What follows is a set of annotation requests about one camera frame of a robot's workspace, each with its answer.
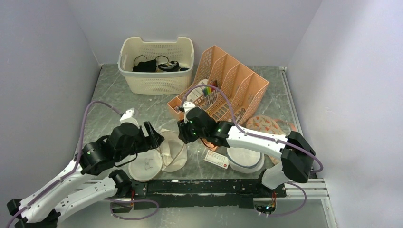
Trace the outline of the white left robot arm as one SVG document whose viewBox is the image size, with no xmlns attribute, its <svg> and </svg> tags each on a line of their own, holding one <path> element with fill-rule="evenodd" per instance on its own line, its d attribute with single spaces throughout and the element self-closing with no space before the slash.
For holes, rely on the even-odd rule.
<svg viewBox="0 0 403 228">
<path fill-rule="evenodd" d="M 129 155 L 156 149 L 164 141 L 149 122 L 144 127 L 147 135 L 141 126 L 122 123 L 110 135 L 86 144 L 43 188 L 7 203 L 12 219 L 6 227 L 55 228 L 63 219 L 97 201 L 132 194 L 132 182 L 119 162 Z"/>
</svg>

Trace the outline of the white mesh laundry bag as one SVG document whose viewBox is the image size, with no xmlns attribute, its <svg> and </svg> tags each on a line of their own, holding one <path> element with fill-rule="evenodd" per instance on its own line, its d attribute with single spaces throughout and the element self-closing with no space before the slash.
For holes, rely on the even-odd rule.
<svg viewBox="0 0 403 228">
<path fill-rule="evenodd" d="M 186 144 L 178 138 L 178 132 L 161 129 L 164 138 L 156 149 L 138 154 L 138 158 L 128 165 L 130 177 L 139 182 L 155 179 L 161 172 L 175 172 L 182 169 L 188 161 Z"/>
</svg>

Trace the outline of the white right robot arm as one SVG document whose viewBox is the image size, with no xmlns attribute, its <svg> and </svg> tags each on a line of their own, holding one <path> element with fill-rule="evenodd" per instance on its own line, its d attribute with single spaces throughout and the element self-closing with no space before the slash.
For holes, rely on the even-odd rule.
<svg viewBox="0 0 403 228">
<path fill-rule="evenodd" d="M 267 197 L 288 181 L 308 182 L 315 151 L 300 133 L 275 135 L 242 128 L 230 121 L 215 121 L 198 107 L 184 112 L 184 119 L 179 120 L 177 126 L 178 138 L 185 144 L 205 139 L 214 146 L 247 149 L 280 160 L 262 173 L 256 185 L 259 195 Z"/>
</svg>

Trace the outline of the black white bra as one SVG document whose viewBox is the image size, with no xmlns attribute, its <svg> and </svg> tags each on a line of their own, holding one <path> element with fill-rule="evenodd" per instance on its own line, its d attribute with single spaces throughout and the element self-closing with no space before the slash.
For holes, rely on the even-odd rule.
<svg viewBox="0 0 403 228">
<path fill-rule="evenodd" d="M 181 69 L 179 62 L 177 61 L 170 61 L 165 64 L 159 64 L 157 68 L 164 72 L 177 72 Z"/>
</svg>

